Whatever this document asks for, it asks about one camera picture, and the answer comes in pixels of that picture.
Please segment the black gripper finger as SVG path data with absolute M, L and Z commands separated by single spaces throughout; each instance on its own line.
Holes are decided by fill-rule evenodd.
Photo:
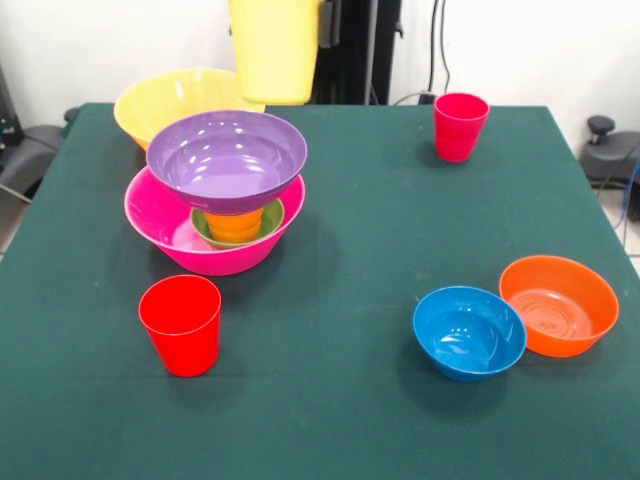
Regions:
M 331 49 L 340 43 L 341 0 L 320 2 L 318 45 L 322 49 Z

